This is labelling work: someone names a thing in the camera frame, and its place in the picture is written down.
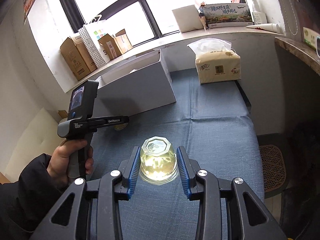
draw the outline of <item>person's hand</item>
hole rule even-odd
[[[69,164],[69,157],[72,153],[82,149],[87,145],[85,139],[81,140],[64,140],[55,149],[52,154],[47,172],[55,182],[57,187],[65,187],[68,185],[67,168]],[[91,174],[93,170],[93,149],[92,147],[88,150],[88,159],[85,163],[86,174]]]

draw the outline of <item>black sleeve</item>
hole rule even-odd
[[[47,172],[51,156],[35,158],[15,183],[0,184],[0,238],[29,239],[62,192]]]

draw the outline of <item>upside-down glass jar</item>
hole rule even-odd
[[[162,185],[179,174],[172,144],[164,137],[145,140],[140,150],[140,177],[151,184]]]

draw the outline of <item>marble countertop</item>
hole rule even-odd
[[[287,38],[275,37],[275,43],[295,55],[320,75],[320,58],[307,44]]]

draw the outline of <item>device screen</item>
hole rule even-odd
[[[72,93],[72,101],[71,101],[71,107],[70,110],[73,110],[82,104],[82,97],[84,93],[84,86],[80,87],[76,91]]]
[[[317,37],[317,53],[318,57],[320,57],[320,37]]]

